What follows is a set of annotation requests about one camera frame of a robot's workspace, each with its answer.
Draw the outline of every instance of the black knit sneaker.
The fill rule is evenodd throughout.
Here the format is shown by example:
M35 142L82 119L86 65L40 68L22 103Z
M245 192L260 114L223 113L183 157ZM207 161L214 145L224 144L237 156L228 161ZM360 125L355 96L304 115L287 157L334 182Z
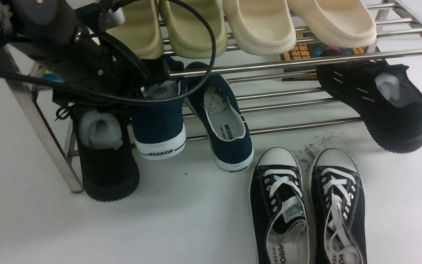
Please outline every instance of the black knit sneaker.
M259 264L309 263L308 226L302 179L294 156L268 149L258 161L250 187L250 205Z
M335 48L322 53L333 55L343 53ZM407 69L367 60L321 65L316 71L322 88L359 113L380 147L408 153L422 146L422 94Z
M77 106L71 110L84 190L89 197L100 202L113 202L128 197L139 185L139 170L133 158L127 130L129 116L115 115L122 134L117 146L95 149L79 140L80 122L87 111Z
M367 264L364 190L351 158L329 148L310 172L317 264Z

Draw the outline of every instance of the book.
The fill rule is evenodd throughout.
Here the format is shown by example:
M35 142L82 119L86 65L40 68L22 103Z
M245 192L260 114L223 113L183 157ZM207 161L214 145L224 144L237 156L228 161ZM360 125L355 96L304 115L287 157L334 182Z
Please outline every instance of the book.
M313 37L312 33L298 33L297 38L305 38L305 37ZM288 52L284 52L280 54L281 61L288 62L288 61L295 61L295 60L303 60L303 59L310 59L310 58L317 58L322 55L322 52L328 47L321 42L313 43L313 44L299 44L296 45L292 50ZM355 55L355 54L363 54L365 53L367 47L357 47L357 48L341 48L341 51L344 52L346 55ZM296 70L292 69L284 69L284 72L294 72L294 71L303 71L303 70L314 70L315 67L298 67ZM300 76L300 77L286 77L283 78L283 81L316 81L317 76Z

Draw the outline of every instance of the shoe rack leg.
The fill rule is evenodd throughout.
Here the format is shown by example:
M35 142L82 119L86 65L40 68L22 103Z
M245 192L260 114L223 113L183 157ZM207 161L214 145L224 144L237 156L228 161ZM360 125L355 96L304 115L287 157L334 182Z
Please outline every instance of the shoe rack leg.
M382 3L381 4L388 4L388 3L395 3L395 2L397 2L396 0L382 0ZM375 17L375 20L376 21L378 21L378 20L386 20L387 19L387 16L388 16L388 13L389 13L389 11L390 10L379 10L379 11L377 11L377 15L376 15L376 17ZM382 26L382 25L380 25L380 26L377 26L377 31L379 32L379 31L382 31L382 28L383 28L384 26ZM371 45L369 45L368 47L367 47L367 50L366 50L366 52L367 53L372 53L372 52L375 52L375 47L377 47L377 42L378 42L378 39L377 40L375 40L375 42L373 43L373 44L371 44Z
M0 49L0 70L20 73L14 58L7 47ZM77 175L71 165L68 164L66 156L63 153L63 149L58 140L55 138L52 129L48 125L47 120L40 110L40 107L38 107L37 102L33 100L29 91L30 87L25 83L13 80L6 80L6 83L19 103L22 112L24 112L35 130L35 133L37 133L38 138L60 171L71 192L82 192L83 188L81 182L77 178Z

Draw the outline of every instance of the sneaker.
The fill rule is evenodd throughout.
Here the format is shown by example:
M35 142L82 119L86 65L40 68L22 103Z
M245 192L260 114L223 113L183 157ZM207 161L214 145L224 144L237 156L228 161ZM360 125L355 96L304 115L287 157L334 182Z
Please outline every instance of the sneaker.
M299 165L288 150L268 149L258 161L250 206L259 264L307 264L309 235Z
M193 62L187 70L206 69ZM193 87L201 77L187 78ZM229 83L220 75L211 75L201 88L185 99L191 111L203 122L211 143L214 162L227 172L240 172L253 159L253 145L247 123L237 105Z
M139 170L129 141L129 117L77 106L71 117L87 195L113 202L132 194L139 185Z
M182 62L164 57L172 71L183 71ZM186 92L186 79L166 81L149 89L146 99L165 99ZM182 115L183 100L162 105L131 107L132 127L136 147L148 160L164 160L179 154L185 147L186 132Z
M364 190L354 162L343 151L329 148L315 158L309 175L315 262L367 264Z
M342 54L328 48L322 56ZM368 60L321 65L316 71L322 88L359 113L380 147L408 153L422 146L422 94L407 69Z

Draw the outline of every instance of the white floor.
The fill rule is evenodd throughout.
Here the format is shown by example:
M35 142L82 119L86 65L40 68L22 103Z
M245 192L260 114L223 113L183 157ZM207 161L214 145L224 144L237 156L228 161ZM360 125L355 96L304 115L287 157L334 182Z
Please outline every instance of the white floor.
M382 40L382 51L422 47L419 37ZM17 54L25 72L30 61ZM268 60L230 52L218 65ZM422 90L422 57L390 60L411 66ZM237 95L316 87L311 82L248 82ZM245 102L250 105L309 100L325 94ZM54 122L50 93L39 99L57 137L67 122ZM341 103L247 114L251 128L353 117ZM190 135L203 133L196 120ZM422 264L422 148L411 154L383 151L362 123L253 137L256 159L265 149L286 147L303 171L325 147L348 152L366 189L366 239L373 264ZM251 171L228 174L211 159L208 142L189 142L170 160L148 162L134 151L141 170L137 191L119 202L99 203L71 194L50 157L0 80L0 264L256 264L248 209ZM80 174L79 160L74 160Z

